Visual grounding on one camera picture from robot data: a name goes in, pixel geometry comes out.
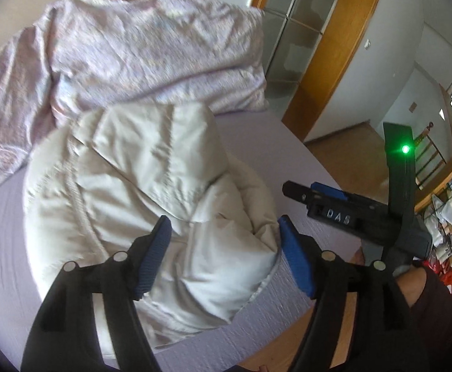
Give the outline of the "person's right hand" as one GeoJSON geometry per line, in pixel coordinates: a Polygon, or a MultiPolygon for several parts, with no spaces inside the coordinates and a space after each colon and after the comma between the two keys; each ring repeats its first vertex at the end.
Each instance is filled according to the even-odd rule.
{"type": "Polygon", "coordinates": [[[409,307],[416,304],[427,283],[427,273],[423,267],[411,266],[408,271],[396,278],[409,307]]]}

